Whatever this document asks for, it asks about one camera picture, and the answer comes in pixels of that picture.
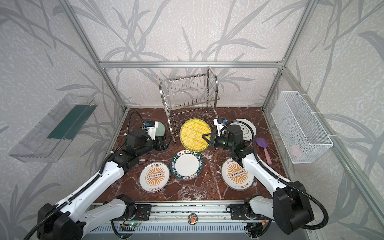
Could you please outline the yellow woven pattern plate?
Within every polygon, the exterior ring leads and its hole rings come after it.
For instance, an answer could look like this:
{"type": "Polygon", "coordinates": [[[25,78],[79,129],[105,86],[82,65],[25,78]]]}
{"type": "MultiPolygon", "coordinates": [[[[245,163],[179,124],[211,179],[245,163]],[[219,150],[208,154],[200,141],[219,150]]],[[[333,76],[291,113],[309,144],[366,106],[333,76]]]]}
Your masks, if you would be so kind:
{"type": "Polygon", "coordinates": [[[180,141],[190,152],[200,153],[209,146],[209,143],[203,139],[202,135],[208,134],[209,141],[211,132],[210,126],[205,121],[190,119],[181,127],[180,141]]]}

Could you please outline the white plate dark green rim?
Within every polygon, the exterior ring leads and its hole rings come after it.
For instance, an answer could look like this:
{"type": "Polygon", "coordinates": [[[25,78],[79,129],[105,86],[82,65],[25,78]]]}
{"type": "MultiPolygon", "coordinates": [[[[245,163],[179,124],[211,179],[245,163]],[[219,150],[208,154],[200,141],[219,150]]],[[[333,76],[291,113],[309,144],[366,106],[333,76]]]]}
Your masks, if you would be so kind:
{"type": "Polygon", "coordinates": [[[182,150],[171,160],[170,171],[174,177],[181,181],[190,181],[197,178],[203,171],[203,156],[189,150],[182,150]]]}

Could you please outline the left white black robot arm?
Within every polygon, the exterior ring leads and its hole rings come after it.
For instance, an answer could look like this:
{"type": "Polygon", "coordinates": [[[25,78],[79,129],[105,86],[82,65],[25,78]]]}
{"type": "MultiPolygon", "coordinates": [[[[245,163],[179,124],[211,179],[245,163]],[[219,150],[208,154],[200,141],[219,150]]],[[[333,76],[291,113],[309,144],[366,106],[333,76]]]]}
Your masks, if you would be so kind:
{"type": "Polygon", "coordinates": [[[168,146],[165,126],[158,121],[143,122],[139,129],[127,130],[122,145],[102,161],[92,178],[55,205],[45,204],[40,208],[38,223],[25,239],[36,235],[40,240],[80,240],[108,220],[130,216],[135,202],[124,195],[105,210],[90,211],[96,220],[87,218],[87,209],[109,186],[138,165],[142,156],[166,150],[168,146]]]}

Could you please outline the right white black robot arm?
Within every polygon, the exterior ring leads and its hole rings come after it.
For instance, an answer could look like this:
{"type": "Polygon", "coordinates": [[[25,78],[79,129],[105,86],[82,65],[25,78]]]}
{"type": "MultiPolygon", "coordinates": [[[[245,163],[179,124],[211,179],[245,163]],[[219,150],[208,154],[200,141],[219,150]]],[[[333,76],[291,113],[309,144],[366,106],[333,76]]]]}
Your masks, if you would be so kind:
{"type": "Polygon", "coordinates": [[[256,196],[244,202],[245,213],[254,218],[263,215],[276,222],[289,235],[298,229],[319,230],[329,222],[326,208],[307,193],[299,181],[292,182],[274,171],[256,153],[255,146],[246,146],[240,121],[214,119],[217,130],[202,138],[213,148],[228,150],[230,157],[264,185],[272,198],[256,196]]]}

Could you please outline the steel two-tier dish rack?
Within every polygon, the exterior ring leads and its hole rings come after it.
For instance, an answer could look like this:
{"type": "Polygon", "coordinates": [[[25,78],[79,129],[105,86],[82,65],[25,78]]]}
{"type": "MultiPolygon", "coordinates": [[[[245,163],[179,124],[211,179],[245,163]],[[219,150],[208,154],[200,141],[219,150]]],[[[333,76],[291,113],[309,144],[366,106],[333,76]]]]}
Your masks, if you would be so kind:
{"type": "Polygon", "coordinates": [[[189,119],[201,119],[210,128],[214,127],[220,97],[218,76],[213,68],[197,75],[157,80],[173,142],[189,119]]]}

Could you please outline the pale green flower plate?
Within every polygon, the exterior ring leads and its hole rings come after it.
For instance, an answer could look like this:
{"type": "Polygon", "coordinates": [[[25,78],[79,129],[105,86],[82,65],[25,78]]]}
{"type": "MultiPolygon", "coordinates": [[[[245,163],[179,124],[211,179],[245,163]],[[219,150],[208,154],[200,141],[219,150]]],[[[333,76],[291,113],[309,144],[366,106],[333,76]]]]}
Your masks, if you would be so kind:
{"type": "Polygon", "coordinates": [[[157,127],[156,127],[156,136],[164,136],[166,133],[166,128],[163,123],[161,122],[156,122],[157,127]]]}

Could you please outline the white plate thin teal rim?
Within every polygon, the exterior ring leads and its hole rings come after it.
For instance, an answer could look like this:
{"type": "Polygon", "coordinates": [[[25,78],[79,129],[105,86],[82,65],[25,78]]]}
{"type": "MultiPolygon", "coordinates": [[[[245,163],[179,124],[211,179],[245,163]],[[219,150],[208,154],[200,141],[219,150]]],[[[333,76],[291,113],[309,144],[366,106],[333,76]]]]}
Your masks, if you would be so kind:
{"type": "Polygon", "coordinates": [[[241,121],[241,122],[240,123],[235,122],[235,123],[232,123],[232,125],[238,125],[241,127],[241,130],[243,131],[244,141],[249,142],[249,141],[253,140],[254,137],[252,137],[252,133],[251,133],[250,128],[252,129],[254,136],[256,136],[256,134],[257,134],[256,126],[251,121],[249,121],[247,119],[237,119],[237,121],[241,121]]]}

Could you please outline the purple pink spatula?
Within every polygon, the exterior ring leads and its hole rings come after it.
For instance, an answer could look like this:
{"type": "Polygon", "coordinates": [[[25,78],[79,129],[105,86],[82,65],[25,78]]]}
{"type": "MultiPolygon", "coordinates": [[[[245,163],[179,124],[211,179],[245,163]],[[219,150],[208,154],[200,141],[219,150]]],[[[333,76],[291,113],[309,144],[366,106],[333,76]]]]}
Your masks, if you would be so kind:
{"type": "Polygon", "coordinates": [[[268,152],[268,142],[266,139],[264,138],[255,138],[255,141],[257,143],[257,145],[261,148],[264,149],[264,153],[265,153],[265,156],[266,156],[266,160],[267,160],[267,164],[270,166],[272,165],[272,160],[271,160],[271,157],[269,155],[269,152],[268,152]]]}

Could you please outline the left orange sunburst plate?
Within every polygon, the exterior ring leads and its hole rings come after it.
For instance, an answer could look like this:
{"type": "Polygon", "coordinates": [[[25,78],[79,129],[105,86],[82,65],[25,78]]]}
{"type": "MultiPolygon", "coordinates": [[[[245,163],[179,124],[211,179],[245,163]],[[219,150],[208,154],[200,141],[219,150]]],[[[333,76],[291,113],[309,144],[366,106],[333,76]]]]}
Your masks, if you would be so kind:
{"type": "Polygon", "coordinates": [[[146,193],[156,193],[166,187],[171,178],[167,165],[154,162],[145,166],[139,177],[141,189],[146,193]]]}

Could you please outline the orange sunburst plate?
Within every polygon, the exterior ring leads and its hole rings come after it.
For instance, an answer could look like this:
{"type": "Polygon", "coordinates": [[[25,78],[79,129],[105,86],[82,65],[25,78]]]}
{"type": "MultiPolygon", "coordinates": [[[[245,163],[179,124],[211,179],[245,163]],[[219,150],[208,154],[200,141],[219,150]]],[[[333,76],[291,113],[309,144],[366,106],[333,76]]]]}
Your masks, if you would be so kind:
{"type": "Polygon", "coordinates": [[[224,183],[233,190],[246,191],[252,187],[255,182],[254,175],[241,167],[233,159],[224,161],[221,167],[221,176],[224,183]]]}
{"type": "Polygon", "coordinates": [[[141,189],[146,193],[156,193],[166,187],[171,178],[167,165],[154,162],[145,166],[139,177],[141,189]]]}

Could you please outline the right orange sunburst plate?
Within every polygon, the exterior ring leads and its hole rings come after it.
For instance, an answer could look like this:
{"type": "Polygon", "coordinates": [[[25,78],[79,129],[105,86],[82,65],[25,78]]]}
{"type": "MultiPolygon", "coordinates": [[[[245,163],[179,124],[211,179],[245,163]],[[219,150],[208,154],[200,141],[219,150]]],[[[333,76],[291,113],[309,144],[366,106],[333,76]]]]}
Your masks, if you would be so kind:
{"type": "Polygon", "coordinates": [[[233,190],[246,191],[252,187],[255,182],[254,175],[241,167],[233,159],[224,161],[221,167],[221,176],[224,183],[233,190]]]}

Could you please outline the round orange sticker badge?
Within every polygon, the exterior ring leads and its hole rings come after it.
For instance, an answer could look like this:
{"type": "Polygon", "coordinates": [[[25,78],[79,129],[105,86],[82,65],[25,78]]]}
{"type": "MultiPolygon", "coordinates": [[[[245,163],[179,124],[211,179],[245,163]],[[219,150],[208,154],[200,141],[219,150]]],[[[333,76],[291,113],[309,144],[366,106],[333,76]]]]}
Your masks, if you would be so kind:
{"type": "Polygon", "coordinates": [[[191,226],[194,226],[198,223],[198,216],[196,213],[190,213],[188,216],[188,223],[191,226]]]}

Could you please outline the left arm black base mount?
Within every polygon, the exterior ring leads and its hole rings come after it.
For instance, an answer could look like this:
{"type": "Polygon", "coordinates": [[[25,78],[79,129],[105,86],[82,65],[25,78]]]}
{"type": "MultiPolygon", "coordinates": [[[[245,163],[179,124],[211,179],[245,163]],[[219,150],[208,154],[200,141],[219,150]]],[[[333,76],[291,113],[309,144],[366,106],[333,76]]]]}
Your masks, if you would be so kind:
{"type": "Polygon", "coordinates": [[[139,204],[136,205],[136,211],[128,218],[128,221],[148,221],[150,219],[152,205],[139,204]]]}

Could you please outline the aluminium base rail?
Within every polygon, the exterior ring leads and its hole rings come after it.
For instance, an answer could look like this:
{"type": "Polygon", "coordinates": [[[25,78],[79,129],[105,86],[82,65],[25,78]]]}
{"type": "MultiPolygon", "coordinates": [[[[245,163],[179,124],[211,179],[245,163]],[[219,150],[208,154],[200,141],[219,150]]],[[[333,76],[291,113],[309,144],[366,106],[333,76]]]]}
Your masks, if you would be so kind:
{"type": "Polygon", "coordinates": [[[92,232],[110,234],[117,230],[119,234],[174,234],[174,233],[247,233],[252,228],[263,231],[272,220],[259,215],[254,220],[231,220],[226,211],[230,204],[244,204],[243,201],[170,201],[137,202],[152,205],[148,221],[128,221],[123,218],[106,222],[92,232]],[[196,213],[198,223],[189,225],[188,216],[196,213]]]}

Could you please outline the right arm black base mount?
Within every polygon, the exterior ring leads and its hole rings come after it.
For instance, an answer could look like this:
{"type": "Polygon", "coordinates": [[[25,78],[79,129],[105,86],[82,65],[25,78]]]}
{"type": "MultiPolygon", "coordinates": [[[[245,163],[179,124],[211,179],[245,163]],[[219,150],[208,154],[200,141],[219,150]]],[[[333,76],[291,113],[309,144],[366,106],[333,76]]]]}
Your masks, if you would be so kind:
{"type": "Polygon", "coordinates": [[[226,206],[226,211],[231,215],[231,220],[233,221],[256,219],[256,217],[251,218],[246,215],[244,204],[230,204],[226,206]]]}

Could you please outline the clear plastic wall tray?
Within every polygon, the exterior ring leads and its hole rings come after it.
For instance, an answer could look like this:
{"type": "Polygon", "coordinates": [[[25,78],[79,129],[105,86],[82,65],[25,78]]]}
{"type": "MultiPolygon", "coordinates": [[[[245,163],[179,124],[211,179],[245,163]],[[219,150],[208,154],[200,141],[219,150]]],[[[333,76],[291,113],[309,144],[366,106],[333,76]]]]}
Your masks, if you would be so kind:
{"type": "Polygon", "coordinates": [[[9,156],[23,163],[57,162],[97,106],[94,97],[67,94],[9,156]]]}

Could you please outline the aluminium cage frame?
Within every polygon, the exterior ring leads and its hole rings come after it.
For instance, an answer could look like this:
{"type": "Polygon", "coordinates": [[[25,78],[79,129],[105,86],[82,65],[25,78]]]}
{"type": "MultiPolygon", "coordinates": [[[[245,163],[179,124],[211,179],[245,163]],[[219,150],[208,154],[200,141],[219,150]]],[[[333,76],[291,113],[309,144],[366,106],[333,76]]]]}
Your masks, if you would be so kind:
{"type": "Polygon", "coordinates": [[[67,17],[76,34],[81,40],[87,53],[90,55],[93,62],[93,66],[96,68],[97,73],[102,76],[102,79],[112,91],[117,102],[124,109],[126,104],[122,100],[121,95],[117,92],[116,87],[108,77],[106,68],[276,68],[278,69],[277,76],[274,78],[271,89],[267,95],[266,102],[268,102],[275,91],[280,78],[286,78],[286,81],[290,84],[291,88],[301,94],[303,100],[308,104],[309,108],[315,111],[315,114],[328,134],[331,134],[331,139],[334,142],[332,148],[340,164],[344,167],[345,171],[358,188],[361,196],[365,199],[367,205],[371,208],[380,224],[384,223],[384,200],[380,196],[379,192],[374,188],[368,177],[363,173],[357,162],[353,159],[352,155],[348,152],[345,145],[342,143],[339,137],[336,136],[335,131],[327,123],[324,116],[319,112],[319,109],[315,106],[314,102],[307,95],[301,84],[298,83],[292,72],[288,68],[288,62],[294,53],[294,49],[297,46],[300,37],[303,35],[310,18],[313,16],[318,1],[306,1],[303,15],[300,18],[299,24],[294,32],[293,38],[288,46],[288,49],[280,61],[100,61],[96,51],[91,45],[91,41],[86,35],[79,19],[76,16],[74,9],[69,1],[59,1],[59,8],[62,13],[67,17]]]}

